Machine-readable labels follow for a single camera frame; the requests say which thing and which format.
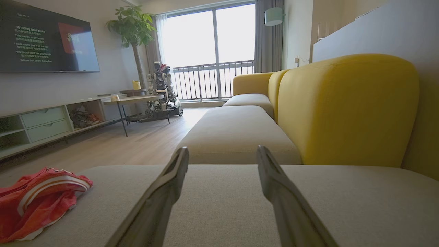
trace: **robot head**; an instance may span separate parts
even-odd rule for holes
[[[165,74],[169,74],[169,72],[171,71],[171,67],[169,67],[167,64],[162,64],[160,70]]]

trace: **lamp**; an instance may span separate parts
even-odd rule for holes
[[[284,11],[280,7],[269,8],[265,11],[265,25],[276,26],[282,23]]]

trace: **green drawer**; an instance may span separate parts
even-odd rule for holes
[[[67,121],[59,121],[55,123],[46,124],[40,127],[36,127],[28,130],[30,140],[36,142],[47,137],[51,137],[57,134],[70,131]]]
[[[62,107],[46,109],[38,112],[22,114],[26,128],[65,119]]]

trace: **tv screen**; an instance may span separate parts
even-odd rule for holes
[[[100,72],[90,23],[0,0],[0,73]]]

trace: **potted tree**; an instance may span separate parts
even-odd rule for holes
[[[152,26],[151,14],[142,13],[141,6],[125,6],[116,9],[117,20],[108,21],[106,26],[108,30],[121,35],[124,48],[131,44],[136,59],[137,72],[139,81],[143,88],[148,88],[143,76],[142,64],[138,46],[147,45],[149,41],[154,40],[151,36],[156,29]]]

